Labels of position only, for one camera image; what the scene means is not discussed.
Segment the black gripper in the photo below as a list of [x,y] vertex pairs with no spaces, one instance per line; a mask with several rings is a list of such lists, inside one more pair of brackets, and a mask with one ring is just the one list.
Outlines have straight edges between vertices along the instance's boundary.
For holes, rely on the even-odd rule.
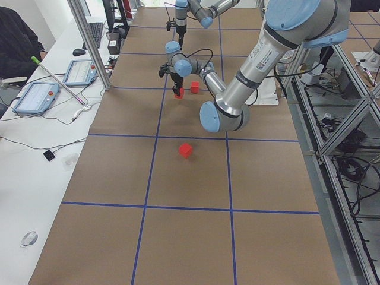
[[174,82],[174,86],[172,87],[174,95],[183,95],[183,77],[172,72],[171,79]]
[[186,25],[176,26],[176,33],[178,34],[178,42],[181,49],[183,49],[184,34],[186,33]]

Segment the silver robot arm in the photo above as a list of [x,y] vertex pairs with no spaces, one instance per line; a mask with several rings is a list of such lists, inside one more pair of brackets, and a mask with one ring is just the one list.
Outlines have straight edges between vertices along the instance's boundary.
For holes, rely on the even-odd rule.
[[287,51],[345,41],[350,8],[350,1],[269,1],[258,42],[229,84],[211,62],[185,56],[176,41],[165,45],[167,62],[159,76],[170,74],[179,90],[184,77],[199,75],[214,96],[201,106],[202,127],[208,132],[237,131],[249,121],[246,101]]
[[216,17],[222,15],[230,8],[235,7],[239,2],[240,0],[218,1],[215,4],[204,8],[201,5],[201,1],[175,1],[175,17],[169,19],[166,23],[167,31],[170,31],[172,27],[175,28],[176,33],[178,34],[180,49],[182,49],[184,37],[187,32],[188,13],[191,13],[201,26],[207,29],[212,25],[213,20]]

